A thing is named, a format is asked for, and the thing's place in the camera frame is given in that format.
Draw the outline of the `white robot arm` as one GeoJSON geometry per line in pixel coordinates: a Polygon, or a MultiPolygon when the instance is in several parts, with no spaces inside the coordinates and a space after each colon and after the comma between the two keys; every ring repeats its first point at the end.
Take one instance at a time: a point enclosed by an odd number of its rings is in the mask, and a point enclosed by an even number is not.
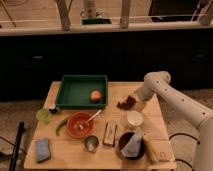
{"type": "Polygon", "coordinates": [[[157,94],[179,111],[199,132],[193,171],[213,171],[213,109],[176,90],[170,86],[170,81],[167,71],[149,72],[135,93],[143,102],[157,94]]]}

